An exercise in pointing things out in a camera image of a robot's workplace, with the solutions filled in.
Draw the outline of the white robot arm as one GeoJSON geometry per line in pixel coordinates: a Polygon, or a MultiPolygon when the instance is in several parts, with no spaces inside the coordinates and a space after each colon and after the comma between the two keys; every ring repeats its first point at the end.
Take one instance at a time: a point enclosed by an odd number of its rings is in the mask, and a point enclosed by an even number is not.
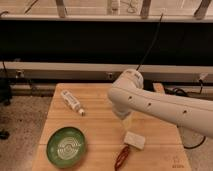
{"type": "Polygon", "coordinates": [[[107,96],[118,118],[134,110],[213,138],[213,101],[147,91],[143,83],[135,69],[126,69],[112,83],[107,96]]]}

